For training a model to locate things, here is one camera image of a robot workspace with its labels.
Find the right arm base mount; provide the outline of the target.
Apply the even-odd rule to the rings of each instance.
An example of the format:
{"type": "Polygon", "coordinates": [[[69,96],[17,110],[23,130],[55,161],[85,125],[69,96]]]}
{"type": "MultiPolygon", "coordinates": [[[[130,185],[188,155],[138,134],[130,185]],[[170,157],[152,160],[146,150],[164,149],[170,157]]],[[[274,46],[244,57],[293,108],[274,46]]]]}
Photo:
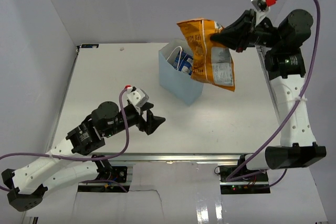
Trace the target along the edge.
{"type": "Polygon", "coordinates": [[[240,178],[229,182],[227,176],[236,166],[218,165],[214,169],[214,174],[219,177],[220,192],[222,195],[249,195],[249,194],[269,194],[269,179],[266,172],[258,173],[250,177],[240,178]]]}

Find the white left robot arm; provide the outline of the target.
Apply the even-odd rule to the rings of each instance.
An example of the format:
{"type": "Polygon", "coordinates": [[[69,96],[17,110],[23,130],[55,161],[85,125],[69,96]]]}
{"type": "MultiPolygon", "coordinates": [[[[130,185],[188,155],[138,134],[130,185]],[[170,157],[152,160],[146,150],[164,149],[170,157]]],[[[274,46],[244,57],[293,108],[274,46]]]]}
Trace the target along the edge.
{"type": "Polygon", "coordinates": [[[105,145],[105,139],[136,126],[152,134],[165,118],[155,116],[147,102],[137,110],[128,104],[123,110],[106,101],[46,154],[20,169],[2,172],[3,183],[9,189],[9,204],[19,212],[28,211],[53,192],[87,180],[104,182],[111,178],[113,168],[109,157],[93,152],[105,145]]]}

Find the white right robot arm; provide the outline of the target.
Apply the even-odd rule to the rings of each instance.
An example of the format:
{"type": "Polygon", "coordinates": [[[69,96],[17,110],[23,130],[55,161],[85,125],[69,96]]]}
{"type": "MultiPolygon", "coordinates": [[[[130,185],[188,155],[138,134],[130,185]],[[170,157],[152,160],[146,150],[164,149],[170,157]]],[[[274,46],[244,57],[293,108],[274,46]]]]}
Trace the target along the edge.
{"type": "Polygon", "coordinates": [[[246,10],[234,23],[210,36],[212,42],[236,52],[248,47],[268,49],[258,54],[279,123],[270,139],[280,135],[280,144],[272,146],[267,141],[253,154],[241,157],[228,178],[237,174],[245,182],[255,177],[256,170],[304,168],[327,154],[312,132],[304,95],[311,71],[306,71],[301,46],[311,35],[312,15],[295,9],[278,27],[266,17],[258,18],[258,12],[246,10]]]}

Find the dark blue snack bag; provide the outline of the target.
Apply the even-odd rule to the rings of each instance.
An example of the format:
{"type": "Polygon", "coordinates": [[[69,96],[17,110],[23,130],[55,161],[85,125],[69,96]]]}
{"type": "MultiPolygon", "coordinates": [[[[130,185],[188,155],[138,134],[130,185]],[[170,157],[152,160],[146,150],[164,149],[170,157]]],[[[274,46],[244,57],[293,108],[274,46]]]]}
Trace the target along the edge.
{"type": "Polygon", "coordinates": [[[183,51],[180,51],[175,57],[173,68],[177,71],[180,71],[182,73],[191,76],[192,67],[193,67],[193,56],[183,51]]]}

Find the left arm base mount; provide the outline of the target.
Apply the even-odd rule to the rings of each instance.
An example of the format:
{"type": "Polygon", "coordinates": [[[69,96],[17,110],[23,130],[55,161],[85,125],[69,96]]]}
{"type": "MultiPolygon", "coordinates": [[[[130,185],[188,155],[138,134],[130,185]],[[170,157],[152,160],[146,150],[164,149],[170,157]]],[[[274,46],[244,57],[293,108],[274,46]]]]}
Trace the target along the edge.
{"type": "Polygon", "coordinates": [[[99,175],[98,182],[78,185],[81,193],[127,193],[129,191],[128,167],[112,166],[112,171],[99,175]]]}

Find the orange chip bag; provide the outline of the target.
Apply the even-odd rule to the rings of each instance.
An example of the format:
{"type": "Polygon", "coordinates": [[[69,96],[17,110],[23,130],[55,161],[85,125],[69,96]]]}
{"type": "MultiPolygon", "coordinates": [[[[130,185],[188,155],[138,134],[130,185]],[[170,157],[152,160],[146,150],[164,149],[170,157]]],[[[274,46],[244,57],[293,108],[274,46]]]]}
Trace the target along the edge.
{"type": "Polygon", "coordinates": [[[193,53],[191,78],[234,92],[234,62],[229,48],[211,41],[211,35],[218,34],[224,27],[205,18],[189,19],[177,25],[193,53]]]}

